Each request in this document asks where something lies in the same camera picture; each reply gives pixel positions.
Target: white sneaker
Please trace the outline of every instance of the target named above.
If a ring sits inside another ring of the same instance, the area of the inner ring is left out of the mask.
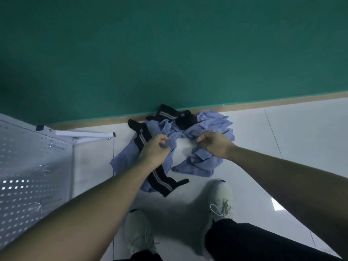
[[[125,220],[125,239],[130,253],[149,250],[157,253],[152,227],[141,210],[131,210]]]
[[[215,180],[208,197],[209,220],[202,235],[202,253],[207,260],[213,260],[204,246],[205,235],[211,226],[222,219],[233,219],[233,194],[224,180]]]

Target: perforated metal panel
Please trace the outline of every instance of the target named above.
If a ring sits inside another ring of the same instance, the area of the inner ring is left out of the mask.
[[[0,249],[70,198],[72,144],[0,121]]]

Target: pant leg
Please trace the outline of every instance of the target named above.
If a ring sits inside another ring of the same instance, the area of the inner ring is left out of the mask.
[[[126,261],[126,260],[130,260],[130,261],[144,261],[144,260],[163,261],[162,258],[159,256],[159,254],[152,254],[149,250],[137,252],[137,253],[133,254],[130,259],[122,259],[122,260],[118,260],[118,261]]]
[[[249,223],[223,219],[205,235],[205,247],[215,261],[342,260]]]

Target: baseboard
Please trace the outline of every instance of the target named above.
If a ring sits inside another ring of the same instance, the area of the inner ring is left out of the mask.
[[[238,111],[238,110],[244,110],[244,109],[255,109],[255,108],[265,108],[265,107],[278,106],[278,105],[295,104],[295,103],[306,103],[306,102],[313,102],[313,101],[315,102],[319,100],[331,100],[331,99],[346,98],[346,97],[348,97],[348,91],[337,92],[337,93],[326,94],[326,95],[259,101],[255,103],[242,103],[242,104],[233,104],[233,105],[205,107],[205,108],[198,108],[198,109],[190,109],[190,111],[192,113],[198,113],[204,110],[212,110],[216,112],[228,112],[228,111]],[[91,121],[54,123],[47,126],[55,130],[69,130],[69,129],[82,128],[82,127],[111,125],[114,123],[126,123],[128,119],[133,119],[135,121],[142,121],[145,119],[146,116],[151,114],[153,113],[148,113],[144,115],[126,116],[126,117],[96,119]]]

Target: pile of clothes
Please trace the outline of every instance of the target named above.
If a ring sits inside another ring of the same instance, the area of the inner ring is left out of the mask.
[[[152,137],[157,134],[168,136],[169,140],[164,146],[170,146],[171,152],[163,164],[151,172],[141,186],[142,191],[158,191],[166,197],[175,188],[189,182],[188,179],[176,182],[173,178],[168,177],[170,169],[177,173],[210,177],[214,174],[214,169],[222,163],[221,158],[212,156],[198,145],[192,150],[192,156],[172,167],[176,139],[197,138],[205,131],[215,131],[233,141],[235,139],[233,130],[228,128],[233,123],[227,118],[227,116],[213,111],[202,111],[197,115],[192,114],[189,110],[179,112],[162,104],[156,115],[146,117],[144,123],[128,121],[129,127],[136,133],[130,143],[111,160],[110,164],[115,174],[120,174],[138,161],[142,148]]]

